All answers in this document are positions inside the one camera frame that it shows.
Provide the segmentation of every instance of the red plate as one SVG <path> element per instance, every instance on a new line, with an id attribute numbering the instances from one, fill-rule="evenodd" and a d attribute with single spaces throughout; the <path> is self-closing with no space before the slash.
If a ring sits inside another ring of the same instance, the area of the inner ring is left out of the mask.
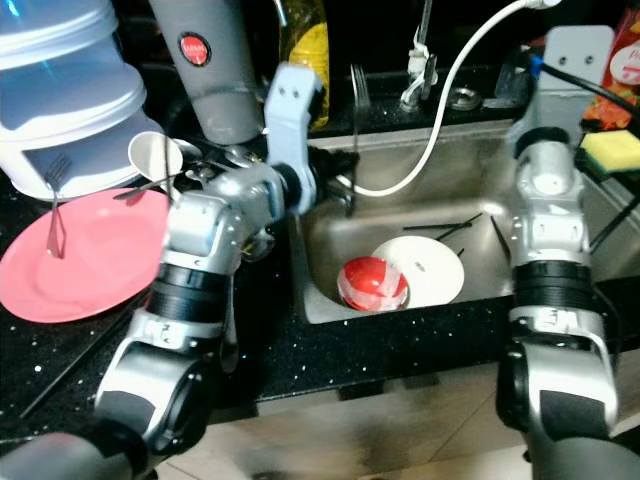
<path id="1" fill-rule="evenodd" d="M 60 323 L 95 315 L 127 300 L 154 279 L 166 230 L 167 200 L 147 191 L 105 190 L 62 205 L 64 257 L 46 251 L 51 213 L 18 238 L 0 260 L 0 302 L 14 315 Z"/>

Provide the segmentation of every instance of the black chopstick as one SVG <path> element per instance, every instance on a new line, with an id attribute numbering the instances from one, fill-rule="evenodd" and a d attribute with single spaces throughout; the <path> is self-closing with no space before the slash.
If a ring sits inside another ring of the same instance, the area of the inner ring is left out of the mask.
<path id="1" fill-rule="evenodd" d="M 498 237 L 498 242 L 500 243 L 500 248 L 502 249 L 502 253 L 504 253 L 504 256 L 507 258 L 507 261 L 510 262 L 511 249 L 509 248 L 509 244 L 505 240 L 504 235 L 502 235 L 502 231 L 500 230 L 500 227 L 498 227 L 498 223 L 496 222 L 496 219 L 493 218 L 493 215 L 490 216 L 489 218 L 491 219 L 491 225 L 493 225 L 493 230 L 496 232 L 496 236 Z"/>
<path id="2" fill-rule="evenodd" d="M 478 213 L 477 215 L 474 215 L 473 217 L 471 217 L 469 220 L 465 220 L 464 222 L 458 224 L 457 226 L 447 230 L 446 232 L 444 232 L 442 235 L 436 237 L 435 239 L 439 242 L 441 242 L 443 239 L 447 238 L 449 235 L 451 235 L 452 233 L 457 232 L 458 230 L 465 228 L 464 226 L 461 225 L 466 225 L 467 223 L 472 223 L 476 218 L 478 218 L 480 215 L 482 215 L 482 212 Z"/>
<path id="3" fill-rule="evenodd" d="M 85 347 L 80 354 L 65 367 L 56 378 L 54 378 L 49 385 L 45 387 L 42 392 L 25 408 L 18 416 L 21 420 L 24 420 L 31 415 L 36 408 L 38 408 L 43 402 L 45 402 L 55 391 L 55 389 L 65 380 L 73 371 L 80 366 L 80 364 L 86 360 L 91 354 L 93 354 L 98 347 L 102 346 L 111 336 L 116 333 L 123 324 L 127 323 L 133 310 L 142 304 L 142 300 L 146 298 L 147 290 L 136 295 L 129 304 L 122 311 L 118 319 L 113 322 L 104 332 L 98 335 L 93 342 Z"/>
<path id="4" fill-rule="evenodd" d="M 445 228 L 468 228 L 471 222 L 463 223 L 434 223 L 432 225 L 409 225 L 402 227 L 403 230 L 444 230 Z"/>

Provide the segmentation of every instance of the plastic container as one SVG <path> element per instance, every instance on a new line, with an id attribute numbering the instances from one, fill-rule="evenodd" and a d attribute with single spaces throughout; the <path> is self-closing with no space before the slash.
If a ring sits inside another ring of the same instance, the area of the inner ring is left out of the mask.
<path id="1" fill-rule="evenodd" d="M 139 176 L 129 162 L 129 142 L 138 133 L 162 131 L 160 126 L 138 111 L 124 122 L 97 135 L 35 150 L 0 148 L 0 167 L 20 192 L 39 200 L 53 199 L 43 175 L 55 158 L 64 153 L 71 167 L 62 179 L 59 198 L 72 198 L 123 186 Z"/>
<path id="2" fill-rule="evenodd" d="M 44 148 L 102 132 L 144 103 L 140 75 L 122 62 L 113 40 L 3 72 L 0 147 Z"/>
<path id="3" fill-rule="evenodd" d="M 109 0 L 12 0 L 0 4 L 0 70 L 49 60 L 109 36 Z"/>
<path id="4" fill-rule="evenodd" d="M 282 0 L 287 24 L 280 27 L 280 60 L 312 68 L 324 98 L 313 127 L 329 120 L 329 33 L 322 0 Z"/>
<path id="5" fill-rule="evenodd" d="M 409 294 L 404 275 L 381 258 L 358 257 L 338 274 L 338 293 L 350 307 L 366 312 L 388 312 L 402 306 Z"/>

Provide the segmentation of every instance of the yellow bottle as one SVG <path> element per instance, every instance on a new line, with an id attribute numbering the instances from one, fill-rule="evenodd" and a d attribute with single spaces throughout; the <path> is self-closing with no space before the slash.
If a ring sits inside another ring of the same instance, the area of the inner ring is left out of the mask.
<path id="1" fill-rule="evenodd" d="M 313 123 L 329 120 L 329 35 L 322 0 L 283 0 L 286 26 L 280 27 L 280 60 L 312 68 L 322 79 L 325 94 Z"/>

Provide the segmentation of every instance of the sponge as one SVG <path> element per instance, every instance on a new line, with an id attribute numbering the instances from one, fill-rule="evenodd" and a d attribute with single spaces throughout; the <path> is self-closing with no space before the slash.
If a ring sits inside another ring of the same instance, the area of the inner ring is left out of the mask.
<path id="1" fill-rule="evenodd" d="M 640 140 L 627 130 L 588 133 L 582 148 L 605 173 L 640 169 Z"/>

